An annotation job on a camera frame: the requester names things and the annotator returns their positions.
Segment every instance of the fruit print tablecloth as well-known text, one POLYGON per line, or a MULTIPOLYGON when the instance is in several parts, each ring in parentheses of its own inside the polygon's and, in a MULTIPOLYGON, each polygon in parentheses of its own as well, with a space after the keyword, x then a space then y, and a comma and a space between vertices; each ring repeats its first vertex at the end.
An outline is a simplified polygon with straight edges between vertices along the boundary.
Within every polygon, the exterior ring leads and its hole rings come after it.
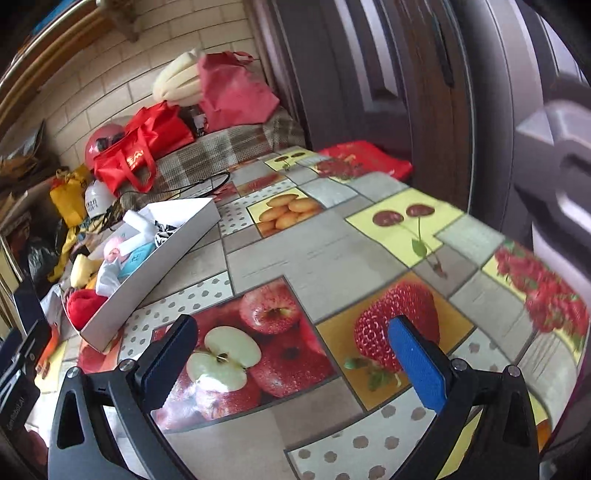
MULTIPOLYGON (((401 303, 421 312, 449 357, 491 371, 518 364, 543 444, 586 346, 576 292, 453 206, 382 173, 321 177, 324 160, 297 147, 235 168, 216 198, 219 226, 196 239, 114 344, 119 360, 137 358, 179 314, 196 318, 196 351, 152 413, 175 451, 201 480, 390 478, 434 418, 388 361, 379 326, 363 322, 369 309, 401 303)), ((74 362, 92 368, 78 343, 68 344, 62 377, 74 362)), ((30 419, 45 437, 56 396, 42 395, 30 419)), ((442 475, 460 462, 475 415, 442 475)))

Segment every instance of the plaid cloth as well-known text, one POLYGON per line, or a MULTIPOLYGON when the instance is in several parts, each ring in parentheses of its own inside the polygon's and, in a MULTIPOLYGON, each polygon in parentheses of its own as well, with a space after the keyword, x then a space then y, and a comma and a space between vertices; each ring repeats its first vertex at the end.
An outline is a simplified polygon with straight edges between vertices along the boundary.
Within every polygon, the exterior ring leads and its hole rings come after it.
MULTIPOLYGON (((158 176, 150 192, 124 194, 135 192, 129 183, 125 183, 119 189, 121 205, 124 211, 140 210, 149 203, 170 198, 171 190, 197 183, 240 162, 296 145, 306 146, 304 131, 285 109, 279 107, 265 124, 241 125, 214 132, 159 159, 158 176)), ((134 173, 142 183, 148 178, 145 167, 134 173)))

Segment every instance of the red plastic bag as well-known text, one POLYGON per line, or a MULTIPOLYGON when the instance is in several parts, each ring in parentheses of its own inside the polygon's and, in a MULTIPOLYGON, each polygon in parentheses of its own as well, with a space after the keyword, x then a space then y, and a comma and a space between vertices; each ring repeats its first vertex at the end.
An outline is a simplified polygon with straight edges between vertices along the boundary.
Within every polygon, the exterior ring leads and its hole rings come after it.
POLYGON ((347 178, 360 177, 371 171, 387 173, 397 180, 407 180, 413 172, 413 165, 407 160, 390 157, 379 148, 365 140, 341 143, 319 152, 322 155, 337 159, 324 160, 316 164, 321 174, 323 168, 325 176, 347 178))
POLYGON ((155 160, 189 145, 195 140, 193 134, 179 118, 178 105, 170 106, 166 101, 151 107, 142 107, 125 126, 129 134, 143 126, 144 139, 155 160))
POLYGON ((144 137, 144 127, 131 131, 112 147, 95 157, 95 177, 104 182, 113 194, 126 181, 138 192, 149 192, 156 179, 156 162, 144 137), (150 176, 141 184, 133 171, 146 165, 150 176))
POLYGON ((203 93, 199 106, 207 118, 207 133, 235 125, 263 124, 279 105, 269 86, 246 69, 253 60, 242 51, 208 54, 199 60, 203 93))

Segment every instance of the dark wooden cabinet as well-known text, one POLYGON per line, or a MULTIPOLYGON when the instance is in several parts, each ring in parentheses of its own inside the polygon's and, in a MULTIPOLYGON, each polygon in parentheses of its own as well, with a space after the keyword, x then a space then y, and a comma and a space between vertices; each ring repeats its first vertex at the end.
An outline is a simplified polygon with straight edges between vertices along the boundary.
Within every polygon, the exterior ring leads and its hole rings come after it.
POLYGON ((368 140, 411 160, 413 186, 464 210, 469 75, 443 0, 248 0, 265 71, 309 147, 368 140))

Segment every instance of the white container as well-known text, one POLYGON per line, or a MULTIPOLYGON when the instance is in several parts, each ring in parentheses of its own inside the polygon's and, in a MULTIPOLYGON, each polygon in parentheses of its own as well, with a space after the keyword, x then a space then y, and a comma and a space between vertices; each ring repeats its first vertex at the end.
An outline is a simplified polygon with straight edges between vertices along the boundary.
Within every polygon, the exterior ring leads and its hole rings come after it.
MULTIPOLYGON (((107 347, 146 295, 220 220, 212 198, 150 203, 139 212, 148 220, 157 220, 163 225, 180 228, 150 254, 79 332, 80 336, 99 352, 107 347)), ((89 258, 102 258, 105 243, 111 237, 131 238, 138 233, 130 225, 123 224, 102 242, 89 258)))

